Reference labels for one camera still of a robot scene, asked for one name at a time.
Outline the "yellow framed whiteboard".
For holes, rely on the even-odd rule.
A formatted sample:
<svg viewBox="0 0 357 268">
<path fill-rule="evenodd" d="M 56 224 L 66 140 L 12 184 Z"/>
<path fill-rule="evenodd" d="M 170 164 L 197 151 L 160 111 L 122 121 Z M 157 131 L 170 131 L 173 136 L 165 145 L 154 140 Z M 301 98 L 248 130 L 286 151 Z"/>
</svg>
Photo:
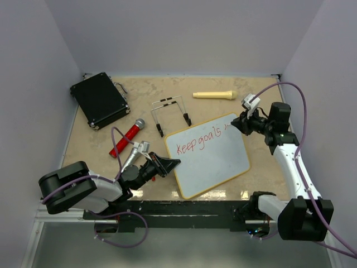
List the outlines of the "yellow framed whiteboard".
<svg viewBox="0 0 357 268">
<path fill-rule="evenodd" d="M 236 113 L 201 122 L 165 137 L 181 196 L 194 198 L 250 170 L 251 164 L 242 133 L 227 126 Z"/>
</svg>

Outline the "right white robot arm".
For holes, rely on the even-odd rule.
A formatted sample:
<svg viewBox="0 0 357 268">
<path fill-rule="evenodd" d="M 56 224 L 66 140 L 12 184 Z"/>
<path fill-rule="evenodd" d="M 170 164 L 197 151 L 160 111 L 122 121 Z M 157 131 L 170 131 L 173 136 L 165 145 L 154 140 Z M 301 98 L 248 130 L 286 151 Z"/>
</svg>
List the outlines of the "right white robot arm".
<svg viewBox="0 0 357 268">
<path fill-rule="evenodd" d="M 278 234 L 283 240 L 322 242 L 327 234 L 325 225 L 330 223 L 334 207 L 332 201 L 323 199 L 314 187 L 297 151 L 299 141 L 290 131 L 291 107 L 274 102 L 269 114 L 265 114 L 247 101 L 242 106 L 244 112 L 231 125 L 246 136 L 253 132 L 264 136 L 271 155 L 280 164 L 291 198 L 285 203 L 274 193 L 254 192 L 244 212 L 254 219 L 267 215 L 276 221 Z"/>
</svg>

